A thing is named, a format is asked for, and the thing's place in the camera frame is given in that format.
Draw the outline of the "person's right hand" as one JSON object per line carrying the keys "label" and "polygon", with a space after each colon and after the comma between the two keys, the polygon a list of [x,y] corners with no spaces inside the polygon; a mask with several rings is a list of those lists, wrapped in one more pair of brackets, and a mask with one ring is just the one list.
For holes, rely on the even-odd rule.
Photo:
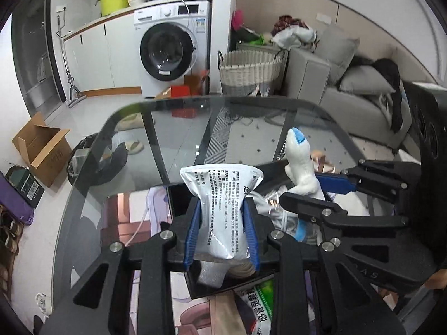
{"label": "person's right hand", "polygon": [[428,289],[445,289],[447,286],[447,269],[440,269],[434,273],[424,286]]}

